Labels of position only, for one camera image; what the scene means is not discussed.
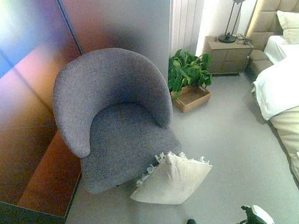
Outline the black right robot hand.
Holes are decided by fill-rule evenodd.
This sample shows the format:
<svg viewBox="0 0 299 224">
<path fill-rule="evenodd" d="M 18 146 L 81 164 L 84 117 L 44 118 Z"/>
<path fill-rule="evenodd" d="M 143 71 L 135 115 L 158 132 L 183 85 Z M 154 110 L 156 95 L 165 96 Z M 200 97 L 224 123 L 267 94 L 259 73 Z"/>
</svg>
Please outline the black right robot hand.
<svg viewBox="0 0 299 224">
<path fill-rule="evenodd" d="M 258 205 L 241 207 L 246 212 L 247 220 L 245 224 L 275 224 L 271 216 Z"/>
</svg>

